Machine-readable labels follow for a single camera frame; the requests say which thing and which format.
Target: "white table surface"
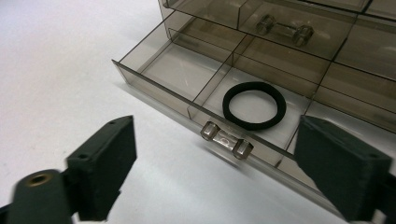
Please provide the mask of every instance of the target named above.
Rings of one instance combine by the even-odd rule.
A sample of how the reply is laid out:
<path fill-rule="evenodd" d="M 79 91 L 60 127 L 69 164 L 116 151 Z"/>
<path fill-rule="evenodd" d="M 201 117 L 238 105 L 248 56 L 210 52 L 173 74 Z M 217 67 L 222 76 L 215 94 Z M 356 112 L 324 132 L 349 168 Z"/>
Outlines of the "white table surface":
<path fill-rule="evenodd" d="M 345 223 L 213 156 L 199 135 L 125 90 L 110 60 L 161 19 L 157 0 L 0 1 L 0 205 L 18 180 L 64 170 L 106 122 L 134 115 L 138 160 L 107 223 Z"/>

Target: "gasket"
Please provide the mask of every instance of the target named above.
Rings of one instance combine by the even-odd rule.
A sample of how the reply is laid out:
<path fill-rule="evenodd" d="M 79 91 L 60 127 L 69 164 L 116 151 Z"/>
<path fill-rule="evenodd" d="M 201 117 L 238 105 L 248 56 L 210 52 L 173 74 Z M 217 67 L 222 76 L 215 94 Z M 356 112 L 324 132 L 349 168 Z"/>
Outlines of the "gasket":
<path fill-rule="evenodd" d="M 235 97 L 235 95 L 244 91 L 263 91 L 273 97 L 276 102 L 276 115 L 273 118 L 261 123 L 250 123 L 237 118 L 233 113 L 231 113 L 230 102 Z M 239 125 L 246 130 L 258 131 L 271 128 L 283 119 L 286 114 L 286 101 L 283 95 L 269 84 L 264 82 L 245 82 L 230 88 L 227 93 L 225 93 L 222 102 L 222 108 L 224 118 L 227 120 Z"/>

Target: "drawer organizer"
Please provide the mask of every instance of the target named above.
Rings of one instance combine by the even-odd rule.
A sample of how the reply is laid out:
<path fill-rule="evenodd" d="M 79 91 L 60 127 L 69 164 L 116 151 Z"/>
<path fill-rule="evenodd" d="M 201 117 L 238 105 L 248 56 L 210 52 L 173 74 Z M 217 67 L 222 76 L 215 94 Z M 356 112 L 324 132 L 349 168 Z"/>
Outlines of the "drawer organizer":
<path fill-rule="evenodd" d="M 228 142 L 217 143 L 235 157 L 334 213 L 293 158 L 301 115 L 326 119 L 396 159 L 394 1 L 159 2 L 163 22 L 113 63 L 130 86 L 200 126 L 206 140 L 216 142 L 210 134 L 220 130 Z M 276 126 L 250 132 L 224 118 L 224 94 L 249 81 L 284 96 Z M 240 119 L 276 112 L 264 93 L 236 98 L 230 108 Z"/>

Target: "transparent drawer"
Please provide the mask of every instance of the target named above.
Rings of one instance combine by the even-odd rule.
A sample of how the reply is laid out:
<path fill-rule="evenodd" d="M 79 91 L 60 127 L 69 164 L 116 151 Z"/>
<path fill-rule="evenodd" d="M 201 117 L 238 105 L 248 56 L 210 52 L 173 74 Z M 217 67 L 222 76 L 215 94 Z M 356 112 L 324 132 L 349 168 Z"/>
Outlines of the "transparent drawer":
<path fill-rule="evenodd" d="M 179 11 L 113 62 L 130 86 L 200 128 L 211 121 L 248 141 L 253 150 L 246 163 L 335 214 L 294 160 L 301 115 L 326 119 L 396 158 L 396 84 L 387 77 Z M 284 96 L 286 115 L 276 126 L 247 131 L 224 118 L 224 94 L 249 81 L 268 83 Z M 230 109 L 240 119 L 259 122 L 275 114 L 276 104 L 263 92 L 246 91 L 233 98 Z M 394 166 L 391 172 L 396 174 Z"/>
<path fill-rule="evenodd" d="M 332 59 L 347 38 L 356 14 L 290 1 L 248 1 L 239 30 L 278 44 Z"/>

